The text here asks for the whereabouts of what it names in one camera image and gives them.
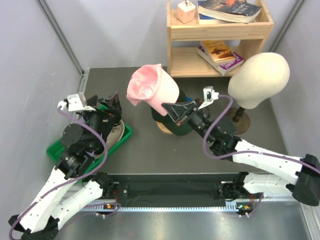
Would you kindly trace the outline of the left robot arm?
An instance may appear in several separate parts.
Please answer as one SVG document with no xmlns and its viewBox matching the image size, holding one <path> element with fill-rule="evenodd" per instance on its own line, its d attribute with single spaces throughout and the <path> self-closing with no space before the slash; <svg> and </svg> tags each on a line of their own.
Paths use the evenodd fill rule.
<svg viewBox="0 0 320 240">
<path fill-rule="evenodd" d="M 98 170 L 109 154 L 108 136 L 122 122 L 119 93 L 89 99 L 82 92 L 68 95 L 57 111 L 72 120 L 60 139 L 64 150 L 29 207 L 9 219 L 10 239 L 18 231 L 22 240 L 52 240 L 82 208 L 113 194 L 108 175 Z"/>
</svg>

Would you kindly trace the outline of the light pink baseball cap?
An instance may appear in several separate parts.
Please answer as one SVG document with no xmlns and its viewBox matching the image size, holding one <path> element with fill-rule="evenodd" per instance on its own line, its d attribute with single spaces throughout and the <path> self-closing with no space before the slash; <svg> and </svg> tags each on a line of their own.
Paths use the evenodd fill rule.
<svg viewBox="0 0 320 240">
<path fill-rule="evenodd" d="M 160 115 L 167 112 L 162 103 L 174 104 L 180 94 L 175 80 L 163 69 L 162 64 L 146 64 L 137 69 L 127 86 L 126 98 L 132 105 L 146 102 Z"/>
</svg>

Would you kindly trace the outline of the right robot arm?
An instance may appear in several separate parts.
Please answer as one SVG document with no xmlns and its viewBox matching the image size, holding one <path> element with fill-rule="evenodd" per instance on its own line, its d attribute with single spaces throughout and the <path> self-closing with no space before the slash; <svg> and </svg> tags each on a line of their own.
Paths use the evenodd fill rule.
<svg viewBox="0 0 320 240">
<path fill-rule="evenodd" d="M 305 205 L 317 207 L 320 204 L 320 162 L 316 156 L 288 156 L 251 144 L 235 135 L 230 119 L 219 115 L 215 121 L 210 121 L 197 98 L 182 103 L 163 103 L 162 107 L 178 127 L 187 124 L 203 138 L 203 150 L 208 157 L 265 172 L 239 173 L 231 186 L 237 197 L 258 193 L 289 194 Z"/>
</svg>

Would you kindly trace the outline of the dark green baseball cap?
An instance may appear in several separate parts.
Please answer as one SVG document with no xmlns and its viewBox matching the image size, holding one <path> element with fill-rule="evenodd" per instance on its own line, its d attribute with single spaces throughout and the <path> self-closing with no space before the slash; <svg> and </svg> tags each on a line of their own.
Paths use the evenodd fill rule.
<svg viewBox="0 0 320 240">
<path fill-rule="evenodd" d="M 183 103 L 188 100 L 184 91 L 181 88 L 179 88 L 178 90 L 179 94 L 177 94 L 177 90 L 174 90 L 173 93 L 169 91 L 168 97 L 166 96 L 167 94 L 163 90 L 160 90 L 160 92 L 157 92 L 154 98 L 149 102 L 149 105 L 151 115 L 154 121 L 163 124 L 172 134 L 176 136 L 185 136 L 193 130 L 188 124 L 182 124 L 178 126 L 176 125 L 176 123 L 173 122 L 173 120 L 168 114 L 161 114 L 165 112 L 165 110 L 161 106 L 161 103 L 163 103 L 164 100 L 173 100 L 174 97 L 176 97 L 175 103 Z"/>
</svg>

